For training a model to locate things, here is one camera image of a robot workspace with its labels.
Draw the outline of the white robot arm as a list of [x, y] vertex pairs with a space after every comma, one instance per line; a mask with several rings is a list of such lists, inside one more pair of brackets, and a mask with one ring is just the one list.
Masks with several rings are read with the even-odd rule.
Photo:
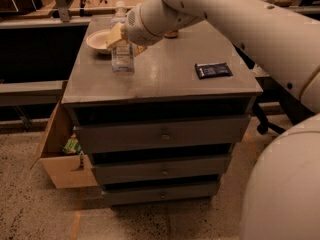
[[320, 240], [320, 23], [262, 0], [147, 0], [116, 24], [149, 46], [207, 21], [313, 112], [261, 153], [244, 195], [241, 240]]

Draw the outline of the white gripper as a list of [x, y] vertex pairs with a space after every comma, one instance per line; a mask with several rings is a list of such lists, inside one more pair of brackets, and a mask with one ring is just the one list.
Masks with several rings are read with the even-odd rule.
[[146, 0], [127, 13], [126, 22], [117, 22], [106, 38], [106, 47], [113, 48], [128, 39], [135, 43], [133, 54], [138, 56], [147, 47], [162, 40], [171, 30], [180, 30], [202, 19], [169, 7], [163, 0]]

